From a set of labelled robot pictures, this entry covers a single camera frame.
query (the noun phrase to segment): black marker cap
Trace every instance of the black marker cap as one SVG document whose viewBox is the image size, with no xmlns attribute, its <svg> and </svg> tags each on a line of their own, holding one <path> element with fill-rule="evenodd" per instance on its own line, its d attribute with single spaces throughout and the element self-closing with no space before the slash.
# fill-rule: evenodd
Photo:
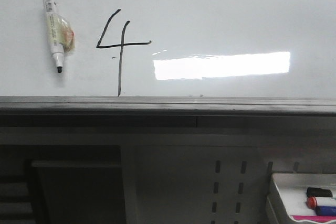
<svg viewBox="0 0 336 224">
<path fill-rule="evenodd" d="M 332 197 L 332 191 L 322 188 L 308 187 L 307 197 Z"/>
</svg>

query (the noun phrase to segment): metal ledge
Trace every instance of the metal ledge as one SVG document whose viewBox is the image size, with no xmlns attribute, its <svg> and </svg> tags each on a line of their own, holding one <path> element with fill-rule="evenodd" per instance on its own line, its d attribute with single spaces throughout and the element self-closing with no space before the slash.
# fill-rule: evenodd
<svg viewBox="0 0 336 224">
<path fill-rule="evenodd" d="M 0 114 L 325 114 L 336 100 L 181 97 L 0 97 Z"/>
</svg>

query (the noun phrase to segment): handwritten number 4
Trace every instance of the handwritten number 4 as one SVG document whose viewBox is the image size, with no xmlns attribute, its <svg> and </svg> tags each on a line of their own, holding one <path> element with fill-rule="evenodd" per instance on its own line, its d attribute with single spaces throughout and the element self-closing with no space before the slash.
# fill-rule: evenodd
<svg viewBox="0 0 336 224">
<path fill-rule="evenodd" d="M 122 30 L 122 34 L 121 34 L 121 42 L 120 44 L 116 44 L 116 45 L 109 45 L 109 46 L 101 46 L 101 41 L 103 40 L 103 37 L 106 33 L 107 28 L 109 27 L 110 22 L 112 21 L 113 17 L 120 12 L 120 9 L 118 9 L 115 13 L 113 13 L 110 18 L 107 20 L 107 23 L 104 27 L 103 33 L 100 36 L 100 39 L 97 43 L 96 48 L 111 48 L 111 47 L 120 47 L 120 57 L 119 57 L 119 74 L 118 74 L 118 96 L 120 96 L 121 93 L 121 70 L 122 70 L 122 56 L 123 56 L 123 51 L 124 51 L 124 46 L 137 46 L 137 45 L 149 45 L 150 43 L 152 43 L 152 41 L 148 41 L 148 42 L 135 42 L 135 43 L 124 43 L 124 38 L 125 38 L 125 32 L 126 32 L 126 28 L 128 26 L 128 24 L 130 23 L 130 21 L 127 21 L 124 25 L 124 28 Z"/>
</svg>

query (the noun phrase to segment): whiteboard tray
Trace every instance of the whiteboard tray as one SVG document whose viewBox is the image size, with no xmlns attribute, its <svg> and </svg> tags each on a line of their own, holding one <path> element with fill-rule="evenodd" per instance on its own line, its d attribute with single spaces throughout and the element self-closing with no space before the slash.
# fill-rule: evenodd
<svg viewBox="0 0 336 224">
<path fill-rule="evenodd" d="M 336 195 L 336 174 L 285 174 L 274 173 L 270 183 L 270 194 L 266 212 L 270 221 L 276 224 L 336 223 L 294 220 L 293 215 L 316 216 L 306 205 L 308 187 L 329 189 Z"/>
</svg>

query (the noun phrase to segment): red marker cap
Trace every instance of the red marker cap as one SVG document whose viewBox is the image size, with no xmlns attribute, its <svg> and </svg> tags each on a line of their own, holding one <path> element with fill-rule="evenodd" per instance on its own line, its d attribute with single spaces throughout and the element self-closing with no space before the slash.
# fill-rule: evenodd
<svg viewBox="0 0 336 224">
<path fill-rule="evenodd" d="M 315 209 L 317 207 L 317 200 L 315 197 L 309 197 L 307 199 L 307 206 L 311 209 Z"/>
</svg>

